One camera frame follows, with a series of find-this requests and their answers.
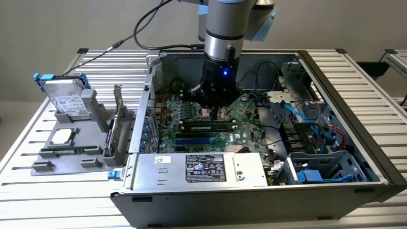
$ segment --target robotic arm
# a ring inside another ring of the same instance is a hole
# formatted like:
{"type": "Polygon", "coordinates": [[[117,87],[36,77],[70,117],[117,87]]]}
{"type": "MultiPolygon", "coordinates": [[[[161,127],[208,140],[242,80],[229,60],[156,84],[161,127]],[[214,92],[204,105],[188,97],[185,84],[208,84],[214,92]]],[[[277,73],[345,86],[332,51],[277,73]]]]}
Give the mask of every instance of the robotic arm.
{"type": "Polygon", "coordinates": [[[190,95],[216,120],[217,110],[242,93],[236,85],[244,39],[262,41],[273,20],[272,0],[184,0],[200,4],[198,39],[204,42],[202,78],[190,95]]]}

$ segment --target warning label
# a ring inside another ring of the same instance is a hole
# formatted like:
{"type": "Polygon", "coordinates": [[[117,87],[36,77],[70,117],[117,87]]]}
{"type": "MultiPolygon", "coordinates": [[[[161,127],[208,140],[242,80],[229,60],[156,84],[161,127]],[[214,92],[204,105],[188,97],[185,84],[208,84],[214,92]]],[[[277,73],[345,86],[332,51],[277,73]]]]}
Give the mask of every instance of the warning label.
{"type": "Polygon", "coordinates": [[[80,96],[54,97],[66,115],[86,115],[88,110],[82,104],[80,96]]]}
{"type": "Polygon", "coordinates": [[[185,170],[188,183],[226,181],[221,154],[186,155],[185,170]]]}

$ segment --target gray floor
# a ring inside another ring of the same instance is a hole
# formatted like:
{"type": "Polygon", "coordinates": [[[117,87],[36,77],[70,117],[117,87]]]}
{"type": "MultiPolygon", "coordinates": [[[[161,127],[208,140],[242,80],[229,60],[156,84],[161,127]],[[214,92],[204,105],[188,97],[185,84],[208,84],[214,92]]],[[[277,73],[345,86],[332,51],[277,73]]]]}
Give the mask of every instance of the gray floor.
{"type": "Polygon", "coordinates": [[[20,135],[41,102],[0,101],[0,160],[20,135]]]}

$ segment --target green circuit board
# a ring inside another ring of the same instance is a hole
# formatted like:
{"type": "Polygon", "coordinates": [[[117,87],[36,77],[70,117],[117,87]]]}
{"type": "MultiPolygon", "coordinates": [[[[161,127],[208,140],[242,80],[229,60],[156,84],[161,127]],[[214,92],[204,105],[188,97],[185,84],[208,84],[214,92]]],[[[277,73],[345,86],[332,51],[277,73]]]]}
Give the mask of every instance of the green circuit board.
{"type": "Polygon", "coordinates": [[[224,108],[217,114],[218,121],[229,122],[232,119],[236,121],[236,123],[233,124],[236,126],[234,130],[232,132],[209,133],[210,136],[208,144],[184,145],[176,144],[176,140],[178,139],[176,135],[182,133],[178,128],[178,121],[209,121],[208,113],[205,112],[205,109],[198,106],[197,103],[182,102],[176,95],[172,95],[166,99],[162,99],[158,105],[161,107],[161,117],[158,125],[158,153],[230,152],[230,146],[236,146],[234,148],[238,148],[241,146],[246,147],[249,152],[258,152],[260,155],[264,155],[268,150],[266,147],[261,146],[260,144],[265,144],[265,140],[257,139],[256,143],[256,141],[250,138],[252,132],[254,136],[258,135],[261,127],[257,127],[256,125],[248,122],[246,116],[244,115],[246,106],[249,105],[249,102],[246,102],[248,95],[244,94],[241,95],[241,97],[245,98],[242,100],[238,98],[234,103],[232,103],[226,108],[224,108]]]}

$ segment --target motherboard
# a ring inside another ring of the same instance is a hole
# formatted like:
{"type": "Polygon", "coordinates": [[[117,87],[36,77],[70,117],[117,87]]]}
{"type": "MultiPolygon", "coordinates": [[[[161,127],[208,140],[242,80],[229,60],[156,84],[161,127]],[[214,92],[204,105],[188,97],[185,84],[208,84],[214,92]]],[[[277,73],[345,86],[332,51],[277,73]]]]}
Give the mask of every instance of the motherboard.
{"type": "Polygon", "coordinates": [[[214,121],[206,109],[194,102],[181,101],[177,95],[164,95],[157,100],[158,153],[258,152],[261,158],[266,158],[262,128],[248,121],[256,123],[258,115],[246,109],[246,94],[218,110],[214,121]]]}

